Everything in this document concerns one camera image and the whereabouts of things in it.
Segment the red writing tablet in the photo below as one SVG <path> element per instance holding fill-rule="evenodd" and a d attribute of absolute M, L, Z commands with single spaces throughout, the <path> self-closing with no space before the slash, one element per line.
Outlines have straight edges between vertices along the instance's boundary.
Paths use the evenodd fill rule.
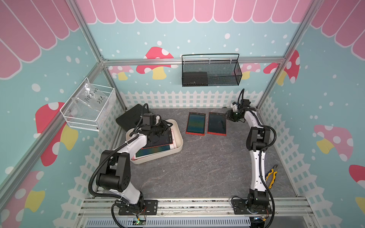
<path fill-rule="evenodd" d="M 222 113 L 209 113 L 208 134 L 226 136 L 226 118 Z"/>
<path fill-rule="evenodd" d="M 149 135 L 147 144 L 143 148 L 157 147 L 161 145 L 170 145 L 173 143 L 172 131 L 169 129 L 164 134 Z"/>
<path fill-rule="evenodd" d="M 205 119 L 206 114 L 190 112 L 186 133 L 189 135 L 205 135 Z"/>

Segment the cream plastic storage box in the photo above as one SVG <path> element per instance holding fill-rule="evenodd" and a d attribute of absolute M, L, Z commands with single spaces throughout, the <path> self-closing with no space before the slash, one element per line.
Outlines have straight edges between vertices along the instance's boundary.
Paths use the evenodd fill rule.
<path fill-rule="evenodd" d="M 142 147 L 131 159 L 134 164 L 142 164 L 155 159 L 163 158 L 178 153 L 183 148 L 183 138 L 178 124 L 173 119 L 168 119 L 172 123 L 171 129 L 163 136 L 152 136 L 152 140 L 147 139 L 147 145 Z"/>

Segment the pink writing tablet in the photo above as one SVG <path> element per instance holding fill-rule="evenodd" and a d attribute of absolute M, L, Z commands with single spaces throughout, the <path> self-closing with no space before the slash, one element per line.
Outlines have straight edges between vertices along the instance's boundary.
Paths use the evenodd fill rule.
<path fill-rule="evenodd" d="M 165 152 L 165 151 L 169 151 L 169 150 L 172 150 L 172 149 L 175 149 L 175 148 L 176 148 L 175 144 L 161 145 L 161 146 L 151 147 L 151 148 L 142 148 L 135 154 L 135 156 L 132 158 L 132 160 L 145 158 L 147 156 L 157 154 L 157 153 L 161 153 L 161 152 Z"/>

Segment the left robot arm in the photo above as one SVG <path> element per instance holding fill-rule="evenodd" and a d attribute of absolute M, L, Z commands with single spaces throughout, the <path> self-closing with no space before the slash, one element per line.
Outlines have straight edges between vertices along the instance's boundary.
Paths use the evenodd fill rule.
<path fill-rule="evenodd" d="M 151 140 L 166 135 L 172 126 L 160 115 L 142 114 L 129 140 L 114 150 L 102 152 L 99 165 L 88 183 L 89 193 L 94 197 L 116 198 L 117 205 L 124 203 L 133 214 L 142 213 L 144 196 L 131 183 L 131 159 Z"/>

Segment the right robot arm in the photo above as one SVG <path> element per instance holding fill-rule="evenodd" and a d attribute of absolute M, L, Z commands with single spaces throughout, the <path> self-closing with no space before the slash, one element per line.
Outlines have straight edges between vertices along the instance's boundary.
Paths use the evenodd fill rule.
<path fill-rule="evenodd" d="M 249 150 L 251 158 L 252 182 L 246 200 L 246 208 L 251 214 L 268 212 L 272 194 L 266 183 L 265 155 L 267 149 L 275 142 L 271 140 L 271 134 L 276 136 L 276 132 L 272 127 L 264 125 L 259 120 L 256 109 L 251 106 L 248 99 L 233 102 L 231 110 L 226 113 L 226 116 L 233 122 L 243 120 L 250 126 L 246 148 Z"/>

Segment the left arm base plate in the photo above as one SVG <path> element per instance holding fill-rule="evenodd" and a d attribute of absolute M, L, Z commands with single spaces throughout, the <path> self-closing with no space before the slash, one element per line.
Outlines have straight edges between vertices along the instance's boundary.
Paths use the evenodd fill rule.
<path fill-rule="evenodd" d="M 119 208 L 118 215 L 120 216 L 132 216 L 132 215 L 156 215 L 158 207 L 158 200 L 144 200 L 144 203 L 138 203 L 134 205 L 122 205 Z"/>

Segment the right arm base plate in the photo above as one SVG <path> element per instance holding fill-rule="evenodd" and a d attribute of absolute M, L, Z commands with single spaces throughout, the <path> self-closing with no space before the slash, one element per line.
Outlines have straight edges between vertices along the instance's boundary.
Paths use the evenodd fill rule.
<path fill-rule="evenodd" d="M 234 197 L 231 199 L 231 205 L 235 215 L 271 215 L 271 206 L 264 207 L 260 205 L 248 206 L 248 200 L 246 198 Z"/>

